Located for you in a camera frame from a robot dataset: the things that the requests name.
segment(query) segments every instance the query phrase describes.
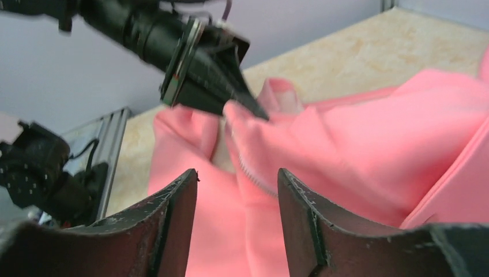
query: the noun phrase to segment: black cylinder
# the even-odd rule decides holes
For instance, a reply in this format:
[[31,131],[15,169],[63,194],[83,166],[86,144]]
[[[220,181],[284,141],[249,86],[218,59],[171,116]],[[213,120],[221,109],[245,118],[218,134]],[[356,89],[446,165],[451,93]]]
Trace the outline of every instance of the black cylinder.
[[90,26],[164,72],[185,28],[176,14],[160,10],[159,1],[83,0],[80,15]]

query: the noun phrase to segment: beige tabletop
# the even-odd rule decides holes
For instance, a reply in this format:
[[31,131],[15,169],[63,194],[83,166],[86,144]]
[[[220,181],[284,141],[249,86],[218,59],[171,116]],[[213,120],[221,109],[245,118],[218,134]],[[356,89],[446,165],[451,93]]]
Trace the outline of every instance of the beige tabletop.
[[[259,93],[266,77],[292,80],[304,102],[407,81],[424,68],[475,74],[489,33],[393,9],[244,71]],[[122,141],[107,215],[144,199],[158,107],[130,119]],[[214,163],[230,168],[219,142]]]

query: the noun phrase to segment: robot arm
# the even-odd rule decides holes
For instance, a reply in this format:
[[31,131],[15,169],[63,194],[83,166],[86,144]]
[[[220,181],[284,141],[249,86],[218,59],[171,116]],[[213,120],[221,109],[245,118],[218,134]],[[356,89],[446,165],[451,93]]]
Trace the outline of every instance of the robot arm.
[[80,15],[94,29],[166,73],[160,86],[165,104],[221,115],[224,104],[232,99],[268,120],[240,70],[249,42],[223,27],[162,10],[160,0],[0,0],[0,10],[48,15],[58,20],[64,32],[71,32],[73,17]]
[[[162,10],[159,0],[0,0],[0,10],[26,16],[48,15],[58,20],[64,32],[71,32],[72,19],[79,15],[100,33],[166,73],[160,86],[165,104],[182,104],[221,115],[224,104],[232,99],[268,120],[239,67],[249,43],[222,27],[193,17],[187,20],[174,9]],[[93,222],[98,187],[91,189],[87,180],[94,171],[98,171],[98,178],[105,178],[104,165],[71,176],[63,171],[70,153],[66,142],[35,123],[20,125],[23,132],[13,144],[0,143],[0,185],[8,189],[19,207],[36,205],[53,218],[74,225]]]

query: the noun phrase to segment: clothing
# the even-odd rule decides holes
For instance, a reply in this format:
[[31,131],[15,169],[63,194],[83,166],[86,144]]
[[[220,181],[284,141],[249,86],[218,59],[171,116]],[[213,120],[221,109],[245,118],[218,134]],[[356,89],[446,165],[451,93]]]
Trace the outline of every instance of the clothing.
[[270,78],[258,98],[270,122],[234,102],[224,108],[235,174],[210,162],[217,117],[181,106],[158,113],[148,193],[188,168],[201,180],[187,276],[288,276],[281,167],[383,224],[489,221],[484,72],[484,63],[479,80],[425,70],[398,88],[312,104],[301,104],[289,81]]
[[489,48],[486,50],[486,53],[484,53],[484,56],[482,57],[482,61],[479,66],[479,79],[485,81],[486,83],[489,83]]

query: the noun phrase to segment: zipper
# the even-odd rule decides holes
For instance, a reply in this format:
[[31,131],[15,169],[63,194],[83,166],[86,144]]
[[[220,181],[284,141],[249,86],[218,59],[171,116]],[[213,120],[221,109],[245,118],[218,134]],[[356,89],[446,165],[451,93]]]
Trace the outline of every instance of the zipper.
[[[233,130],[231,130],[231,138],[233,138],[233,142],[234,142],[234,131]],[[246,177],[248,177],[248,179],[251,181],[251,183],[253,185],[257,186],[258,188],[263,190],[266,194],[268,194],[274,198],[279,197],[278,193],[270,190],[266,185],[264,185],[260,180],[258,180],[258,178],[256,178],[250,172],[249,167],[246,165],[246,162],[243,159],[243,156],[241,155],[241,153],[239,153],[239,151],[238,151],[238,161],[239,161],[239,167],[240,167],[241,171],[245,174]]]

